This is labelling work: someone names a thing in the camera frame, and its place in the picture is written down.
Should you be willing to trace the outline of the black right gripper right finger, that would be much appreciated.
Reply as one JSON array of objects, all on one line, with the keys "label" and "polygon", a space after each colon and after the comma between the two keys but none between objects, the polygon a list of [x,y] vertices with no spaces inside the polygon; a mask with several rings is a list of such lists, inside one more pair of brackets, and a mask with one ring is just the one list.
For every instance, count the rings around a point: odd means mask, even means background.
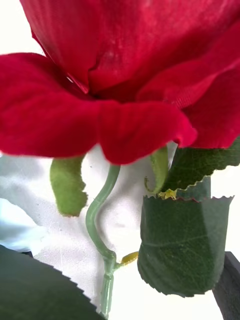
[{"label": "black right gripper right finger", "polygon": [[240,320],[240,262],[226,251],[224,268],[212,290],[224,320]]}]

